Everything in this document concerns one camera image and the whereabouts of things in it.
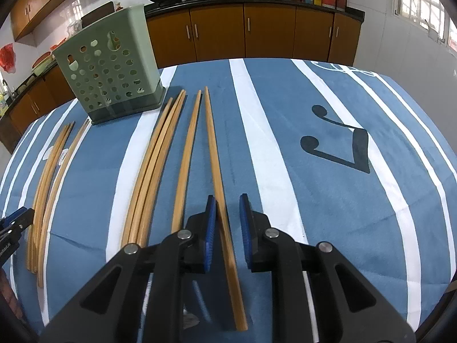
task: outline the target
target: person's hand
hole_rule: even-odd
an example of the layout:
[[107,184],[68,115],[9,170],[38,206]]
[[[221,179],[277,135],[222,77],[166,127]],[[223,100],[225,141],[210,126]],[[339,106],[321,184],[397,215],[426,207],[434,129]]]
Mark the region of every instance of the person's hand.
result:
[[6,303],[8,303],[16,317],[21,319],[21,306],[19,306],[19,302],[17,301],[16,296],[14,295],[13,289],[11,288],[8,279],[6,278],[6,274],[3,268],[0,268],[0,293],[3,295],[3,297],[6,300]]

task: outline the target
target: blue striped tablecloth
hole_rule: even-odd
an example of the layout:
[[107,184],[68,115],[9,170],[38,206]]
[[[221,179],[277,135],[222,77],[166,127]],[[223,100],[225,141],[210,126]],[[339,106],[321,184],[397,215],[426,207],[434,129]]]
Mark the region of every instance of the blue striped tablecloth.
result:
[[[195,94],[211,93],[230,226],[249,330],[236,332],[223,277],[197,277],[185,303],[200,323],[185,342],[270,342],[269,274],[244,261],[238,198],[296,241],[332,242],[417,329],[456,270],[457,159],[433,122],[392,79],[352,67],[289,59],[194,63],[161,72],[166,98],[188,93],[166,161],[149,243],[169,234],[182,151]],[[369,134],[368,168],[354,164],[353,128]],[[88,126],[59,188],[47,236],[44,289],[25,268],[25,239],[5,264],[13,289],[40,331],[118,250],[133,186],[159,111]],[[3,215],[30,207],[43,155],[63,124],[87,115],[77,100],[34,122],[8,164],[0,187]],[[304,136],[318,151],[302,148]],[[204,211],[213,183],[204,104],[191,160],[185,216]],[[215,255],[213,272],[222,265]]]

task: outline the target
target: bundle of chopsticks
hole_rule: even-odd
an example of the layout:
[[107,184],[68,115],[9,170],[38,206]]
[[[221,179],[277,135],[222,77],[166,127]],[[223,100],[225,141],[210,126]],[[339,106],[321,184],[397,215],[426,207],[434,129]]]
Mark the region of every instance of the bundle of chopsticks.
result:
[[[186,200],[187,180],[195,130],[197,127],[198,112],[202,91],[199,91],[187,131],[186,143],[181,161],[181,168],[178,178],[178,186],[173,210],[171,233],[182,229],[184,216],[184,203]],[[170,98],[164,107],[162,115],[152,133],[148,148],[145,153],[138,178],[133,189],[132,198],[127,212],[121,246],[129,243],[137,243],[145,247],[148,241],[149,228],[151,226],[152,210],[154,208],[161,175],[165,165],[165,160],[170,149],[179,115],[186,97],[186,91],[182,90],[178,98],[171,105],[173,99]],[[215,198],[218,207],[219,232],[222,243],[225,271],[228,282],[229,294],[232,303],[232,310],[237,330],[247,330],[246,315],[244,312],[241,288],[239,285],[238,273],[236,269],[235,255],[232,244],[232,237],[229,227],[229,218],[225,204],[225,196],[222,184],[222,175],[219,165],[219,155],[216,143],[216,133],[214,130],[213,113],[209,98],[209,90],[205,87],[205,107],[206,123],[209,140],[209,151],[211,158],[211,170],[213,174],[213,185]]]
[[68,149],[67,154],[63,158],[62,164],[57,172],[56,178],[54,179],[51,193],[49,193],[54,172],[59,163],[62,150],[67,143],[68,137],[70,136],[75,123],[72,122],[62,128],[54,146],[51,149],[49,157],[47,158],[38,182],[35,198],[33,199],[32,208],[35,210],[35,215],[33,217],[33,224],[29,227],[28,231],[26,266],[29,271],[37,274],[37,285],[41,288],[43,287],[44,253],[46,249],[47,232],[54,202],[57,196],[57,190],[62,181],[63,172],[67,168],[69,160],[88,123],[89,120],[87,119],[78,131],[78,134]]

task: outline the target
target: metal screw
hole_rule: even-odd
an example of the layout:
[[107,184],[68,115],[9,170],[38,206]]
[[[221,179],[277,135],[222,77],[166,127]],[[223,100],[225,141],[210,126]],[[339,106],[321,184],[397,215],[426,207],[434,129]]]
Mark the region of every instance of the metal screw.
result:
[[178,238],[181,240],[189,239],[192,236],[192,232],[189,230],[181,230],[178,232]]
[[125,247],[124,247],[124,252],[129,255],[135,254],[137,251],[138,251],[137,244],[128,244],[128,245],[125,245]]
[[319,244],[319,250],[324,253],[330,253],[333,250],[333,246],[328,242],[321,242]]
[[265,236],[269,239],[275,239],[279,236],[279,231],[276,228],[268,228],[265,230]]

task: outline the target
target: black music note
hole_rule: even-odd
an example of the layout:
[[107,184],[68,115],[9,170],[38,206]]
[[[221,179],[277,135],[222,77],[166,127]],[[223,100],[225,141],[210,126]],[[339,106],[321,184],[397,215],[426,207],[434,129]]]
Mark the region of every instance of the black music note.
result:
[[368,165],[368,132],[365,129],[359,129],[357,127],[345,125],[326,118],[325,116],[327,115],[327,110],[321,105],[312,106],[312,112],[317,117],[330,122],[331,124],[354,129],[352,133],[352,154],[354,156],[354,162],[346,161],[331,154],[317,151],[316,148],[319,147],[319,140],[311,136],[305,136],[301,139],[300,145],[303,148],[303,151],[370,174],[370,167]]

